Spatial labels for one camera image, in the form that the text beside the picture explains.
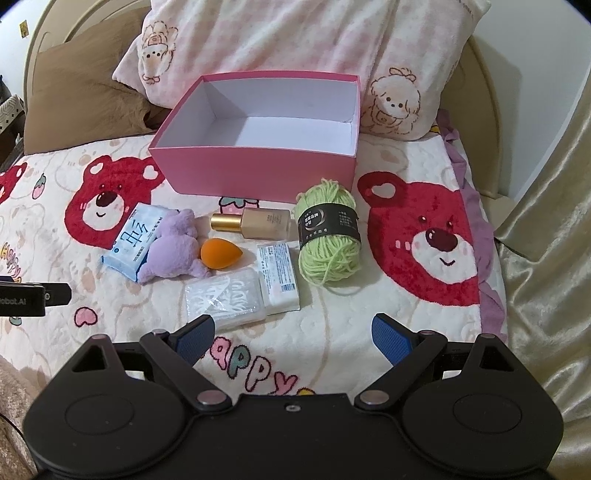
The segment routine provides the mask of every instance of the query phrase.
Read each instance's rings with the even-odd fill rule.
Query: purple ruffle
[[[472,231],[474,257],[478,272],[478,287],[480,291],[480,323],[482,333],[494,333],[504,342],[506,335],[501,334],[501,327],[505,321],[505,310],[499,294],[486,282],[491,275],[493,255],[495,252],[494,230],[490,223],[482,217],[480,210],[480,194],[466,180],[467,163],[464,157],[453,145],[460,135],[453,128],[449,113],[439,110],[437,125],[443,137],[447,155],[452,162],[453,171],[456,174],[457,184],[460,187],[468,223]]]

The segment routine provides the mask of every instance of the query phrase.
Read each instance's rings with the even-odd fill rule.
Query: blue tissue pack
[[[128,279],[137,282],[138,270],[146,261],[148,249],[156,240],[156,229],[168,212],[157,205],[138,203],[125,222],[108,254],[100,260]]]

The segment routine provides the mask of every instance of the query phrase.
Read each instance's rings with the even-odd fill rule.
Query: glass bottle
[[[212,230],[238,232],[253,240],[287,240],[291,222],[289,210],[245,208],[241,215],[214,213]]]

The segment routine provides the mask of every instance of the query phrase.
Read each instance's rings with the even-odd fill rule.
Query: metal pin
[[[390,400],[390,395],[382,390],[366,390],[359,399],[366,405],[382,405]]]
[[[197,395],[197,401],[203,405],[219,405],[226,401],[226,394],[221,390],[204,390]]]

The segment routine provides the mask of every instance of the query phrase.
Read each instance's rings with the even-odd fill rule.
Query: green yarn ball
[[[297,196],[295,219],[300,218],[308,208],[321,203],[340,203],[355,209],[355,200],[346,189],[337,181],[322,179],[320,185]],[[360,250],[360,243],[346,235],[314,238],[300,251],[298,263],[301,276],[317,287],[348,278],[361,268]]]

